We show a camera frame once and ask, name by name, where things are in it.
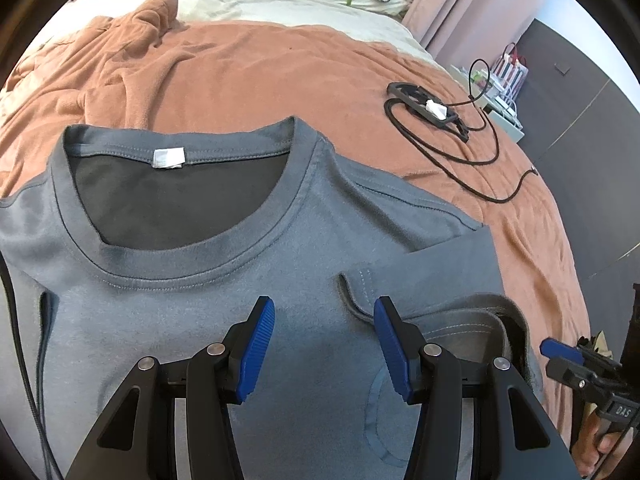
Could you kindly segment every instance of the hand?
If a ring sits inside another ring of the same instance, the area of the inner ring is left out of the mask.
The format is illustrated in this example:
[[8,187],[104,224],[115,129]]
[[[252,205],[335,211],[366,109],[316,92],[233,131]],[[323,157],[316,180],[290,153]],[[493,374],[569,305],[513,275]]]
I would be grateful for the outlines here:
[[[600,460],[600,453],[608,453],[615,446],[620,434],[611,433],[606,434],[598,444],[596,448],[596,434],[600,428],[601,419],[596,413],[591,413],[584,421],[578,441],[574,444],[571,450],[571,456],[574,458],[575,465],[578,466],[578,472],[580,476],[589,476],[595,471],[596,464]],[[626,450],[631,446],[633,440],[633,433],[629,431],[624,440],[620,443],[616,451],[607,458],[607,461],[598,473],[596,480],[602,480],[609,476],[616,468],[622,457],[625,455]]]

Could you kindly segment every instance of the bed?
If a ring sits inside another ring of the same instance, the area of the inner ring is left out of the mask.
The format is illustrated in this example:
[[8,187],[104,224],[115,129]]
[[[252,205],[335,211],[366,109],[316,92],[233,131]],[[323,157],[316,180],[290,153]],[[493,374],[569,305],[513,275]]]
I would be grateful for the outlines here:
[[[145,65],[163,38],[193,27],[204,27],[200,44]],[[113,34],[104,39],[114,30],[122,32],[119,43]],[[216,60],[206,74],[190,64],[202,49]],[[409,31],[384,14],[322,0],[78,0],[42,29],[0,92],[0,193],[11,195],[41,173],[70,123],[233,132],[296,115],[341,155],[399,175],[488,224],[504,288],[528,320],[533,348],[550,336],[574,344],[588,335],[572,252],[542,179],[528,178],[505,205],[464,191],[385,117],[391,81],[422,85],[445,102],[466,98]],[[460,114],[479,126],[473,107]],[[453,155],[494,153],[488,129],[463,144],[404,110],[398,117]],[[482,192],[506,196],[531,163],[499,128],[498,138],[500,157],[489,167],[443,164]],[[568,441],[571,392],[547,381],[543,405]]]

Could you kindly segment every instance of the striped bag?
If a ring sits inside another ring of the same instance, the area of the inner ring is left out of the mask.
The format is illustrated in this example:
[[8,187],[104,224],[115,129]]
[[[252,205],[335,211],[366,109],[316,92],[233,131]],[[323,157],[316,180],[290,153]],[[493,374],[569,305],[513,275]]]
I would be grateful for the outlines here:
[[505,89],[502,98],[507,102],[513,102],[524,84],[529,69],[525,57],[518,55],[516,44],[510,43],[505,47],[502,56],[494,63],[491,72],[500,80],[500,84]]

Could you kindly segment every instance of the white label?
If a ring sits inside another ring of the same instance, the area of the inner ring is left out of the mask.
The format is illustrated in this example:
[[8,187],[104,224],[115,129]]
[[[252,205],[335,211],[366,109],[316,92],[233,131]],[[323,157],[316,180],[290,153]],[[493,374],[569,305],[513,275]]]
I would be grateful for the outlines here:
[[165,150],[154,150],[154,161],[152,166],[163,170],[181,168],[184,164],[184,148],[167,148]]

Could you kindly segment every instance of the blue gripper pad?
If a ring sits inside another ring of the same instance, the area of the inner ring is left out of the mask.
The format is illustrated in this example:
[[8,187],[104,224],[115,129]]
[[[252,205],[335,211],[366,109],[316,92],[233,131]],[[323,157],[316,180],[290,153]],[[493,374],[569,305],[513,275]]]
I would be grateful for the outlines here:
[[580,366],[584,364],[584,357],[577,348],[565,345],[550,337],[540,343],[540,353],[549,359],[553,357],[564,357]]
[[376,300],[373,307],[373,325],[376,328],[394,390],[402,396],[404,402],[408,402],[412,395],[409,382],[409,361],[402,350],[398,334],[396,334],[381,300]]
[[236,395],[241,402],[244,402],[247,396],[255,390],[258,375],[262,368],[262,362],[264,361],[264,355],[267,353],[271,334],[273,334],[275,321],[275,307],[273,301],[268,299],[264,304],[254,333],[251,335],[251,339],[249,339],[249,343],[240,361],[240,377]]

